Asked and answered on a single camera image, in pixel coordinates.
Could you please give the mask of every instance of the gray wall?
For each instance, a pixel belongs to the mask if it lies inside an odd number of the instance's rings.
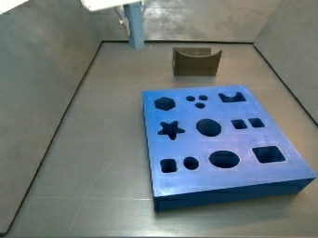
[[[318,123],[318,1],[285,0],[256,46]]]
[[[81,0],[0,15],[0,233],[6,233],[101,39]]]
[[[281,0],[146,0],[147,40],[254,43]],[[127,40],[115,9],[93,13],[103,40]]]

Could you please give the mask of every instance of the circular hole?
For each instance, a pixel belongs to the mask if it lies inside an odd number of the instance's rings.
[[[204,119],[197,123],[197,129],[205,136],[217,137],[221,133],[221,124],[212,119]]]
[[[208,100],[208,96],[206,95],[201,95],[200,96],[200,100]]]
[[[194,157],[185,159],[185,167],[190,170],[196,170],[200,167],[200,161]]]
[[[196,98],[194,98],[193,96],[188,96],[188,97],[186,97],[186,100],[189,100],[189,101],[194,101]]]
[[[198,102],[198,103],[196,103],[196,106],[198,107],[198,108],[205,108],[205,105],[204,105],[204,103],[202,102]]]
[[[212,164],[221,168],[232,168],[240,164],[240,157],[229,151],[218,151],[210,155]]]

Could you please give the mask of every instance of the star-shaped hole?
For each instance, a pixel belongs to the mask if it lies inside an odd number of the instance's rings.
[[[177,134],[185,133],[186,131],[178,127],[178,121],[173,123],[161,123],[163,129],[158,132],[158,135],[169,135],[172,140],[177,139]]]

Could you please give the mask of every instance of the hexagonal hole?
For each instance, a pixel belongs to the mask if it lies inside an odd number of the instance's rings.
[[[174,99],[162,97],[154,102],[155,108],[163,111],[169,111],[176,107]]]

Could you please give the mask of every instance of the small round hole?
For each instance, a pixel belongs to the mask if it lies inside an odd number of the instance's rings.
[[[209,158],[212,164],[220,168],[232,168],[240,164],[240,157],[229,151],[218,151],[212,153]]]
[[[196,170],[200,167],[200,161],[194,157],[185,159],[185,167],[190,170]]]
[[[186,97],[186,100],[189,100],[189,101],[194,101],[196,98],[194,98],[193,96],[188,96],[188,97]]]
[[[200,96],[200,100],[208,100],[208,96],[206,95],[201,95]]]
[[[201,109],[205,108],[205,104],[202,102],[196,103],[196,106]]]

